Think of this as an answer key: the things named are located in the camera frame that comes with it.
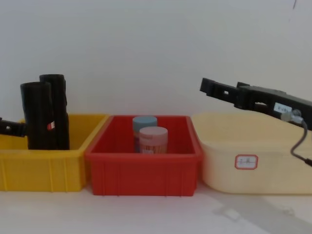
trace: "cream plastic tub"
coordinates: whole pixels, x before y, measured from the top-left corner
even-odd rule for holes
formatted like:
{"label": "cream plastic tub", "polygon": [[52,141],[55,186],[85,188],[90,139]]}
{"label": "cream plastic tub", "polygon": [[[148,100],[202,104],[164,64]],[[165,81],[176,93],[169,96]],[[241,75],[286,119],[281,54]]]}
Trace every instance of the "cream plastic tub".
{"label": "cream plastic tub", "polygon": [[[290,154],[302,128],[247,111],[198,114],[192,121],[210,187],[238,194],[312,194],[312,167]],[[310,132],[296,152],[312,158]]]}

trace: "black tube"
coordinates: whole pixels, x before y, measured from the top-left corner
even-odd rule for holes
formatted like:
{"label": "black tube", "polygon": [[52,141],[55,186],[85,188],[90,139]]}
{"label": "black tube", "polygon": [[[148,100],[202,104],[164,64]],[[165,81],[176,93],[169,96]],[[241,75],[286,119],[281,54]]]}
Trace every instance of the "black tube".
{"label": "black tube", "polygon": [[69,122],[66,112],[67,100],[64,75],[47,74],[39,76],[39,79],[41,82],[51,84],[58,149],[69,150]]}
{"label": "black tube", "polygon": [[30,82],[20,85],[28,149],[56,150],[56,131],[51,98],[51,85],[46,82]]}

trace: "yellow plastic bin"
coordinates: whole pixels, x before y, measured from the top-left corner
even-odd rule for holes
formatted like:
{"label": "yellow plastic bin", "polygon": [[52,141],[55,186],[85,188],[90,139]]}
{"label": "yellow plastic bin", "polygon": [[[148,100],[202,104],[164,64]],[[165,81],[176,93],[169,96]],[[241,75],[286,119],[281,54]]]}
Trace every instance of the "yellow plastic bin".
{"label": "yellow plastic bin", "polygon": [[[203,113],[192,121],[210,187],[237,194],[312,194],[312,168],[290,154],[302,128],[247,111]],[[310,132],[296,152],[312,158]]]}
{"label": "yellow plastic bin", "polygon": [[0,135],[0,191],[80,191],[90,175],[84,151],[108,115],[69,115],[70,150],[28,150],[27,138]]}

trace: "sticker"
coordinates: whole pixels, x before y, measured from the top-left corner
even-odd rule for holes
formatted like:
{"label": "sticker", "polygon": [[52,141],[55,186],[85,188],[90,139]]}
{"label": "sticker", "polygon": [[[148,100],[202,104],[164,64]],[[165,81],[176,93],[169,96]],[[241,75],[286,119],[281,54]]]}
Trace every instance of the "sticker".
{"label": "sticker", "polygon": [[52,130],[52,129],[54,129],[54,128],[55,128],[55,123],[54,123],[54,121],[51,122],[51,123],[49,123],[48,126],[47,126],[47,129],[48,129],[48,130]]}
{"label": "sticker", "polygon": [[278,102],[276,102],[274,105],[274,111],[279,112],[279,113],[291,112],[292,110],[293,109],[290,106],[286,106]]}
{"label": "sticker", "polygon": [[153,150],[142,150],[142,153],[144,153],[144,154],[153,154],[154,151]]}
{"label": "sticker", "polygon": [[257,166],[257,155],[237,155],[235,157],[235,167],[238,170],[254,170]]}

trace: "pink lid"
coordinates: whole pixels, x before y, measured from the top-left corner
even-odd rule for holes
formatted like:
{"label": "pink lid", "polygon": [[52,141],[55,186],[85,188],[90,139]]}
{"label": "pink lid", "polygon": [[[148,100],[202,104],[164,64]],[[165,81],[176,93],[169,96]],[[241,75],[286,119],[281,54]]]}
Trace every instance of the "pink lid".
{"label": "pink lid", "polygon": [[140,129],[140,144],[158,146],[168,143],[168,130],[162,127],[145,127]]}

